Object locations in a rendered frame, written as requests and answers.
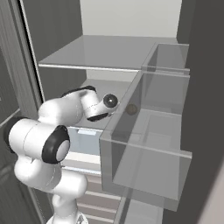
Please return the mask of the brown mushroom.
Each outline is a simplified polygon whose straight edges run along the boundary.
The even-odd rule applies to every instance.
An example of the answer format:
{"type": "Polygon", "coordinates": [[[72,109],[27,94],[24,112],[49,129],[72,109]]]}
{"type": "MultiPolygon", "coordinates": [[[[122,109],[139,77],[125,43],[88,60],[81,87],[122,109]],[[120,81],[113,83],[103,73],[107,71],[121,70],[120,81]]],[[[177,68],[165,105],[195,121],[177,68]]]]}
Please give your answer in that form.
{"type": "Polygon", "coordinates": [[[126,112],[130,115],[133,116],[137,113],[137,106],[135,104],[129,104],[126,108],[126,112]]]}

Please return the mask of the pale blue fridge drawer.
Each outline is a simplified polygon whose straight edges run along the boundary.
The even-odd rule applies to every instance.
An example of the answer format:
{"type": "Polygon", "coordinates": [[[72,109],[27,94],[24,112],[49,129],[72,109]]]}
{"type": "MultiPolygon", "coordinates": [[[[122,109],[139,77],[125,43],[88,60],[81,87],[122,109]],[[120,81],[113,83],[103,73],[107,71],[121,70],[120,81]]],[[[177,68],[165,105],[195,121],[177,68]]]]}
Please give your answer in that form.
{"type": "Polygon", "coordinates": [[[89,154],[100,155],[100,135],[102,131],[99,129],[83,129],[76,127],[68,127],[68,134],[70,136],[70,151],[89,154]]]}

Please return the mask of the wide glass fridge shelf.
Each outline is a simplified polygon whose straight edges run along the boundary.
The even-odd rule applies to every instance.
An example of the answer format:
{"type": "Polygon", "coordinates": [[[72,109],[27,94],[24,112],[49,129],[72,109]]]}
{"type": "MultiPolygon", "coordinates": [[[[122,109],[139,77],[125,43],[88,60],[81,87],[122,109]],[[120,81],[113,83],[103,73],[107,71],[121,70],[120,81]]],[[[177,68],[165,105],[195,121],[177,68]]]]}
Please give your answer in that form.
{"type": "Polygon", "coordinates": [[[157,43],[175,44],[175,38],[82,35],[42,59],[40,67],[134,70],[141,68],[157,43]]]}

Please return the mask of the white fridge drawer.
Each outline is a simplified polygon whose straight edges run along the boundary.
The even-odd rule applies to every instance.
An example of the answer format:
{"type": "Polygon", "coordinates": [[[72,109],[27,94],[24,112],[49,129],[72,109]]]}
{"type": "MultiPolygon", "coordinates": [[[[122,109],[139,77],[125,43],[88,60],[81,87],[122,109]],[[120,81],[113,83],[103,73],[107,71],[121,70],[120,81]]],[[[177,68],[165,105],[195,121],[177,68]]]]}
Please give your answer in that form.
{"type": "Polygon", "coordinates": [[[77,201],[79,209],[86,215],[89,224],[113,224],[121,198],[102,190],[100,157],[69,152],[62,164],[68,170],[87,177],[87,191],[77,201]]]}

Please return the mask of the dark grey fridge door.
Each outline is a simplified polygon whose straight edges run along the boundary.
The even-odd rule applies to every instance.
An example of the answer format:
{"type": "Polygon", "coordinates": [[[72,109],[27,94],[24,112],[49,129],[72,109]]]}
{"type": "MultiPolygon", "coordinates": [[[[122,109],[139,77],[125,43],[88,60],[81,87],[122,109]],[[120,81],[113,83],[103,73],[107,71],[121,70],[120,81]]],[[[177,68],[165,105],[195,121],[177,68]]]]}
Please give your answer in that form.
{"type": "Polygon", "coordinates": [[[163,224],[224,224],[224,0],[183,0],[177,39],[189,45],[181,146],[192,162],[163,224]]]}

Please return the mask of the grey fridge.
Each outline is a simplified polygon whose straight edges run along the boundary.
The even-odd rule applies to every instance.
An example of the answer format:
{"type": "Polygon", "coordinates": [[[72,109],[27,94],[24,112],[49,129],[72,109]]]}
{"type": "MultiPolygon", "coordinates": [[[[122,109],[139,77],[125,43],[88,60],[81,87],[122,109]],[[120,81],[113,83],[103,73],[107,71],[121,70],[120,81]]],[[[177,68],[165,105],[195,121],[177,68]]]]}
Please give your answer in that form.
{"type": "MultiPolygon", "coordinates": [[[[18,0],[28,34],[40,94],[50,100],[81,88],[86,79],[127,81],[138,73],[115,69],[40,67],[39,62],[82,35],[175,38],[182,0],[18,0]]],[[[162,224],[160,206],[126,195],[121,198],[113,224],[162,224]]]]}

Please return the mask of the large clear door bin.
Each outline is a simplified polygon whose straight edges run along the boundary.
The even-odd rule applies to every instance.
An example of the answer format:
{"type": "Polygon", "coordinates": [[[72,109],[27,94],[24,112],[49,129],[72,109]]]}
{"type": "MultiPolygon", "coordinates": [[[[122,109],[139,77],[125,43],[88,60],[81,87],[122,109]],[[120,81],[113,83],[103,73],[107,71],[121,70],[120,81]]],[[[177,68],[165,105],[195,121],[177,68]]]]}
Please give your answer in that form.
{"type": "Polygon", "coordinates": [[[104,191],[178,209],[193,157],[180,146],[188,82],[188,75],[137,74],[100,137],[104,191]]]}

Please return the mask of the small clear door bin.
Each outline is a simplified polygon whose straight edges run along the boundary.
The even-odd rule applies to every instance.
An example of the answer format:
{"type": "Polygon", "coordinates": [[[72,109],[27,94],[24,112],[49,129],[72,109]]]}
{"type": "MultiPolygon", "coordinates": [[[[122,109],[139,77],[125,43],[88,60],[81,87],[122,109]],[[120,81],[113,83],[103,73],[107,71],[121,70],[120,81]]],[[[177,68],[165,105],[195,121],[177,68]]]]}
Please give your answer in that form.
{"type": "Polygon", "coordinates": [[[147,55],[141,69],[147,72],[188,75],[186,67],[189,45],[156,43],[147,55]]]}

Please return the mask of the grey tall cabinet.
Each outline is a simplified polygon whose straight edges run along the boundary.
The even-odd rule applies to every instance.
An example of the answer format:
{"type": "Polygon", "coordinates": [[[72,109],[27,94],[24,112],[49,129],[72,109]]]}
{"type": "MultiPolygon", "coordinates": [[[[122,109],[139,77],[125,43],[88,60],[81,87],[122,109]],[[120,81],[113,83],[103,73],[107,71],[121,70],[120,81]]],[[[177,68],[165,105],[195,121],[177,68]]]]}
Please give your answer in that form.
{"type": "MultiPolygon", "coordinates": [[[[12,3],[14,0],[0,0],[0,46],[13,86],[12,96],[16,103],[16,110],[9,118],[26,113],[25,107],[27,106],[31,106],[29,112],[32,115],[37,112],[35,103],[28,95],[29,72],[25,67],[26,59],[22,54],[23,47],[19,43],[22,35],[17,31],[21,22],[15,18],[18,9],[14,10],[11,6],[12,3]]],[[[15,183],[15,188],[24,202],[24,211],[19,212],[22,215],[22,220],[16,221],[16,224],[45,224],[45,217],[39,207],[35,192],[17,179],[15,183]]]]}

